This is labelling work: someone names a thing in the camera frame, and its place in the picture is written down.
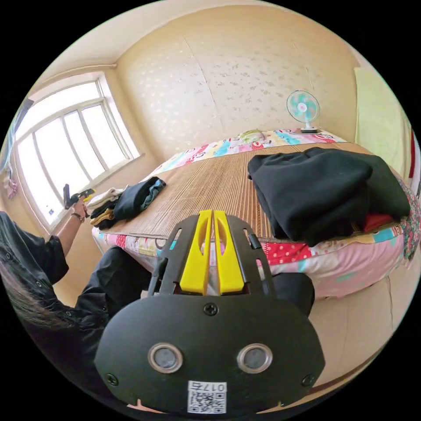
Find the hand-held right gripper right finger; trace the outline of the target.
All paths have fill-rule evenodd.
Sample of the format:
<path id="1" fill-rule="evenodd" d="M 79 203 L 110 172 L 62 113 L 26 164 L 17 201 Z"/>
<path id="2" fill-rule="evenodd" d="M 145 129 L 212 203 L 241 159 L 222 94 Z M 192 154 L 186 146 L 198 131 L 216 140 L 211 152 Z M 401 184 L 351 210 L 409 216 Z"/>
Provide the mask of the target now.
<path id="1" fill-rule="evenodd" d="M 221 295 L 241 293 L 244 288 L 244 280 L 233 235 L 227 215 L 220 210 L 214 211 L 214 235 L 219 293 Z"/>

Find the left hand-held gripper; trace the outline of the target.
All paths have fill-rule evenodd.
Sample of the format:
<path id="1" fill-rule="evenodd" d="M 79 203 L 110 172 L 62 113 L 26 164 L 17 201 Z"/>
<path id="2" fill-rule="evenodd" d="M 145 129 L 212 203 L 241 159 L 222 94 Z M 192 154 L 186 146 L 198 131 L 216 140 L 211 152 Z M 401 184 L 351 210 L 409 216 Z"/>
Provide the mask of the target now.
<path id="1" fill-rule="evenodd" d="M 94 189 L 86 189 L 83 192 L 74 194 L 70 198 L 71 209 L 73 210 L 73 206 L 78 202 L 78 200 L 83 197 L 84 200 L 89 200 L 95 194 Z"/>

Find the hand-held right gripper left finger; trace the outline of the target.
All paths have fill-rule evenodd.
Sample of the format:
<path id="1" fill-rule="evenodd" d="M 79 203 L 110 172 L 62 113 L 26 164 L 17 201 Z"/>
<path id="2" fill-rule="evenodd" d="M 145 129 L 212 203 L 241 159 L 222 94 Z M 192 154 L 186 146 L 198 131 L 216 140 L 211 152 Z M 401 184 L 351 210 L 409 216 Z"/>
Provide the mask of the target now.
<path id="1" fill-rule="evenodd" d="M 212 225 L 213 211 L 201 211 L 193 230 L 192 242 L 179 283 L 183 293 L 207 293 Z"/>

